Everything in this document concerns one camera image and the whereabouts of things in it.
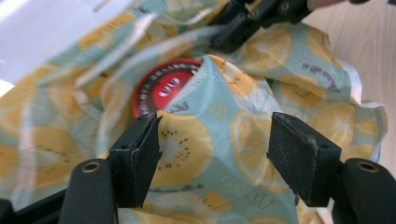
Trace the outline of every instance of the black clamp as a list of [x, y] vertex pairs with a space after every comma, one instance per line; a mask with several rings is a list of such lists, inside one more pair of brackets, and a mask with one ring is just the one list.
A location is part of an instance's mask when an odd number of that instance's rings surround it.
[[274, 23], [297, 23], [311, 11], [306, 0], [265, 0], [249, 11], [245, 4], [251, 0], [231, 0], [210, 25], [226, 25], [226, 28], [212, 42], [211, 47], [222, 53], [236, 51], [260, 27], [267, 28]]

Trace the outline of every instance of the bag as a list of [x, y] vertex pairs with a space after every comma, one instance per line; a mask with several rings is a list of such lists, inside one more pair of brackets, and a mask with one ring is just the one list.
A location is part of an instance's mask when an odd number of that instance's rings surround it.
[[146, 73], [189, 58], [202, 64], [158, 112], [163, 156], [144, 207], [119, 209], [120, 222], [321, 221], [295, 207], [266, 159], [272, 113], [311, 125], [342, 161], [378, 161], [384, 106], [361, 101], [357, 72], [304, 24], [260, 29], [229, 55], [209, 48], [224, 27], [207, 25], [225, 3], [136, 1], [17, 83], [0, 98], [0, 197], [20, 209], [66, 188], [72, 169], [105, 158], [132, 122]]

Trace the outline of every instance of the red label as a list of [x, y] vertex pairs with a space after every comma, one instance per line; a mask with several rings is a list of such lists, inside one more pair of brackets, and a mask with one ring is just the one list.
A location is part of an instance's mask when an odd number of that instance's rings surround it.
[[149, 71], [134, 91], [134, 116], [166, 108], [201, 64], [192, 59], [176, 59]]

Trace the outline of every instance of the lemon slice pattern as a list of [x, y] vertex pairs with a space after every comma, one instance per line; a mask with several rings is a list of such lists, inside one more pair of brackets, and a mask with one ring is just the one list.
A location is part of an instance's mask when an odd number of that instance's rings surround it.
[[351, 145], [341, 154], [341, 161], [346, 161], [350, 158], [363, 158], [369, 160], [375, 151], [373, 145]]
[[72, 170], [86, 158], [78, 145], [61, 129], [40, 127], [32, 130], [38, 159], [36, 186], [44, 188], [65, 181]]
[[86, 50], [92, 45], [97, 45], [102, 49], [108, 46], [111, 34], [113, 34], [117, 29], [120, 29], [125, 24], [133, 21], [135, 16], [129, 12], [122, 13], [117, 18], [103, 24], [101, 27], [95, 31], [85, 35], [78, 41], [78, 46], [81, 50]]
[[185, 184], [200, 175], [212, 159], [212, 140], [200, 120], [193, 116], [160, 111], [160, 149], [163, 152], [153, 187]]
[[314, 113], [309, 124], [337, 146], [346, 149], [353, 138], [355, 109], [352, 105], [332, 103]]
[[286, 63], [292, 46], [292, 35], [287, 29], [261, 29], [242, 46], [243, 65], [260, 73], [273, 70]]
[[343, 68], [343, 66], [334, 59], [330, 52], [330, 41], [327, 34], [322, 33], [318, 29], [309, 28], [306, 35], [306, 41], [308, 42], [308, 46], [312, 52], [314, 52], [314, 54], [321, 60], [331, 63], [337, 68]]
[[250, 224], [288, 224], [289, 222], [280, 217], [257, 216], [251, 219]]
[[378, 136], [378, 124], [374, 119], [365, 120], [355, 124], [355, 127], [362, 133], [369, 136]]
[[60, 77], [70, 74], [68, 77], [60, 78], [60, 80], [50, 83], [46, 89], [49, 101], [54, 109], [68, 121], [76, 121], [86, 116], [86, 113], [79, 107], [74, 98], [75, 80], [71, 77], [71, 74], [78, 76], [89, 68], [88, 64], [81, 67], [69, 67], [58, 74]]
[[271, 115], [240, 112], [232, 123], [233, 156], [243, 177], [255, 186], [278, 193], [290, 192], [274, 165], [266, 159]]
[[38, 81], [49, 75], [54, 67], [55, 65], [50, 63], [42, 65], [2, 96], [0, 101], [0, 126], [5, 131], [14, 136], [19, 134], [22, 114], [36, 96]]
[[17, 165], [18, 151], [13, 147], [0, 145], [0, 178], [5, 177]]

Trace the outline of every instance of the reusable bag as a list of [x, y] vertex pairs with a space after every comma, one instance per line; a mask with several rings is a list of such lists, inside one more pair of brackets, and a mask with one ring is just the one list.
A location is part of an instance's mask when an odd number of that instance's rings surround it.
[[120, 223], [320, 222], [266, 159], [272, 113], [311, 125], [342, 161], [378, 161], [384, 106], [361, 101], [357, 72], [304, 24], [260, 29], [229, 55], [211, 49], [224, 27], [207, 25], [225, 4], [133, 1], [25, 76], [0, 98], [0, 197], [21, 209], [66, 188], [72, 169], [105, 158], [132, 122], [145, 74], [189, 58], [203, 63], [158, 112], [163, 156], [143, 209], [119, 209]]

